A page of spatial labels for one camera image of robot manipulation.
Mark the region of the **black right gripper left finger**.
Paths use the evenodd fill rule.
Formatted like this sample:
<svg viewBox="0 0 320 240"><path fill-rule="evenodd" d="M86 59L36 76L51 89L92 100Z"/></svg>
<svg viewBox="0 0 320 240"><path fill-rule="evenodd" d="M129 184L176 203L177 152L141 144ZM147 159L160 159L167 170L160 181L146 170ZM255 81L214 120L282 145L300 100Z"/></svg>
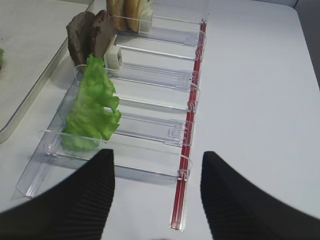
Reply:
<svg viewBox="0 0 320 240"><path fill-rule="evenodd" d="M100 240L114 193L114 152L102 149L45 193L2 212L0 238Z"/></svg>

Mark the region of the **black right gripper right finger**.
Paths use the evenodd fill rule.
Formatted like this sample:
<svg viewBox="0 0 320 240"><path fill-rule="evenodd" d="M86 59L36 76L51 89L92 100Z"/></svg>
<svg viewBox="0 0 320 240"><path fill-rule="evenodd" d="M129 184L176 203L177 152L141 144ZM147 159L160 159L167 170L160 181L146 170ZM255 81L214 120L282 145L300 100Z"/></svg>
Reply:
<svg viewBox="0 0 320 240"><path fill-rule="evenodd" d="M202 158L200 195L215 240L318 240L320 220L274 198L214 151Z"/></svg>

